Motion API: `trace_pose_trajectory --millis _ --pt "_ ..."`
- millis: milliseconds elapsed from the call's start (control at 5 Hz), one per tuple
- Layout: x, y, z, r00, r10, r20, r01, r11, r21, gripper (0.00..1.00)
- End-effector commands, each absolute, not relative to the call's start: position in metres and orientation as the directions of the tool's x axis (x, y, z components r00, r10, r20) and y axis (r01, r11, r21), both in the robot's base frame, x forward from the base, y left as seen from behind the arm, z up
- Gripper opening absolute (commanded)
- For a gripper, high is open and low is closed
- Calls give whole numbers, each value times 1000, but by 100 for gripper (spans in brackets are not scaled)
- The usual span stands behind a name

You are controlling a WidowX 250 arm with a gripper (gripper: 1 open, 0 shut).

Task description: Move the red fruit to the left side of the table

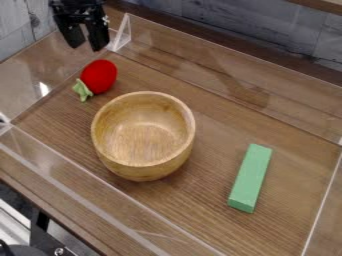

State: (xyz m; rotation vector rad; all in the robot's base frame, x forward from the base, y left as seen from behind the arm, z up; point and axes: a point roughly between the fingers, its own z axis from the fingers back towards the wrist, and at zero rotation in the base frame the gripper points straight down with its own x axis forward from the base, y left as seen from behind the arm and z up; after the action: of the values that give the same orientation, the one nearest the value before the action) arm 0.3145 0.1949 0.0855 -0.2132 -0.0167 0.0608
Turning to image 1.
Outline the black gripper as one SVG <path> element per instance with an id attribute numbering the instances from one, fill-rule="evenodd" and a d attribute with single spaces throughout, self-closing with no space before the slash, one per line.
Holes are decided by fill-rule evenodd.
<path id="1" fill-rule="evenodd" d="M 78 48 L 86 37 L 79 24 L 86 23 L 89 41 L 94 51 L 110 43 L 110 18 L 105 12 L 106 0 L 50 0 L 54 19 L 67 44 Z"/>

